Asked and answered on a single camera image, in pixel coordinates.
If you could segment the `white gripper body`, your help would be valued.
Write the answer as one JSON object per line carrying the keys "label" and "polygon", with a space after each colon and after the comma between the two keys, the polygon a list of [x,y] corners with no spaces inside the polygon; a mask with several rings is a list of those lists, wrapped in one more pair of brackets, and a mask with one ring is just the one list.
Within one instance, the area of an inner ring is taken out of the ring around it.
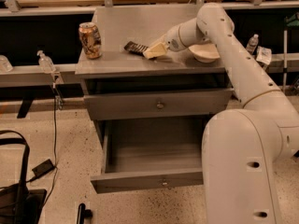
{"label": "white gripper body", "polygon": [[179,26],[174,26],[171,28],[164,37],[166,45],[172,51],[181,51],[184,49],[184,46],[180,40],[179,36]]}

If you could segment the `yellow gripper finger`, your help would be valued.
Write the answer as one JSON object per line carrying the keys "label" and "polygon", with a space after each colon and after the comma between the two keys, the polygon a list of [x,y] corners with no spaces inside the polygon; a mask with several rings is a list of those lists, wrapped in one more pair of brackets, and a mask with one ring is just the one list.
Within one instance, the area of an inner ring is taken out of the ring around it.
{"label": "yellow gripper finger", "polygon": [[167,53],[168,46],[164,42],[159,42],[143,52],[143,55],[146,59],[152,59],[156,57],[163,56]]}
{"label": "yellow gripper finger", "polygon": [[156,46],[157,44],[163,43],[165,40],[165,36],[166,36],[166,34],[161,35],[159,38],[157,38],[152,43],[150,43],[150,46],[153,47],[153,46]]}

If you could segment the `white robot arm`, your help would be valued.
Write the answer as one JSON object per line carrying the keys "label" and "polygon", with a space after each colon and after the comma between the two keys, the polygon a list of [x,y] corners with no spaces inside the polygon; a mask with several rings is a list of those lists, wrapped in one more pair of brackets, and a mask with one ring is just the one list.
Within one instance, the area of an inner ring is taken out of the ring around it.
{"label": "white robot arm", "polygon": [[170,29],[144,53],[211,42],[241,104],[215,115],[202,140],[208,224],[283,224],[273,164],[299,150],[299,114],[234,35],[219,4],[205,4],[196,18]]}

